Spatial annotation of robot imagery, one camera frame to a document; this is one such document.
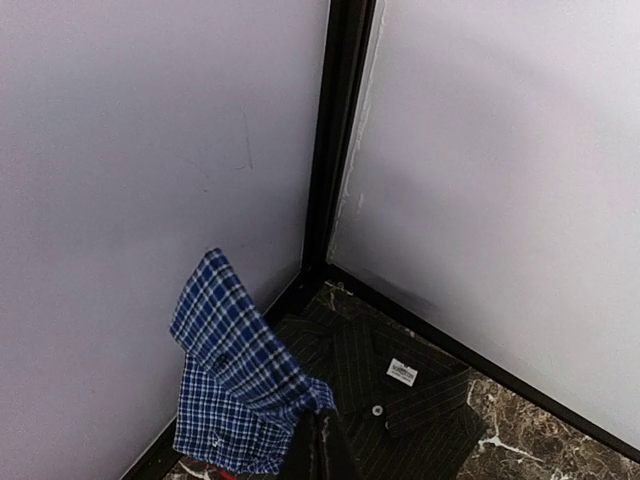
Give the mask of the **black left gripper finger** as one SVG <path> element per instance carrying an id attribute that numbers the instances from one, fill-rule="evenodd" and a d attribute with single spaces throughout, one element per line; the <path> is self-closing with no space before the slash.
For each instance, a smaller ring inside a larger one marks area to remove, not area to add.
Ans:
<path id="1" fill-rule="evenodd" d="M 336 412 L 306 412 L 284 457 L 284 478 L 359 479 L 360 470 Z"/>

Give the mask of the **blue checked long sleeve shirt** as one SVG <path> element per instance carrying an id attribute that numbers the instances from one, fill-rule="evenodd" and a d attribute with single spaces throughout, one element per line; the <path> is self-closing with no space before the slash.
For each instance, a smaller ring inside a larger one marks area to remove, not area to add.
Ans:
<path id="1" fill-rule="evenodd" d="M 220 249 L 178 298 L 170 334 L 185 353 L 173 447 L 230 473 L 279 472 L 299 420 L 335 406 L 273 333 Z"/>

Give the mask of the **red plaid folded shirt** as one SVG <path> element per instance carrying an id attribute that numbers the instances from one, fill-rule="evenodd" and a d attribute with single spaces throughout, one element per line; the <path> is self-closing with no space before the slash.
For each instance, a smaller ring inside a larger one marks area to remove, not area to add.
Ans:
<path id="1" fill-rule="evenodd" d="M 219 466 L 216 465 L 212 465 L 212 464 L 206 464 L 206 472 L 208 475 L 209 479 L 213 479 L 213 480 L 237 480 L 237 477 L 222 469 Z"/>

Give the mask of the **black striped folded shirt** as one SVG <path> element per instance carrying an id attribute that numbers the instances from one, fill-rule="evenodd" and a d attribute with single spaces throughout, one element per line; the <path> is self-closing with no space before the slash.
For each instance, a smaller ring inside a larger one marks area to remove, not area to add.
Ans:
<path id="1" fill-rule="evenodd" d="M 468 367 L 381 320 L 314 302 L 276 333 L 331 387 L 359 479 L 453 479 L 485 432 Z"/>

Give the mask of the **black left frame post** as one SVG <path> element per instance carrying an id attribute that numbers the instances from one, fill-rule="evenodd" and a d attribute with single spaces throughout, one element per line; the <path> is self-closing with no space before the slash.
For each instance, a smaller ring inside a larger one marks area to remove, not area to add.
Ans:
<path id="1" fill-rule="evenodd" d="M 375 6 L 373 0 L 329 3 L 301 263 L 311 278 L 323 270 L 329 248 Z"/>

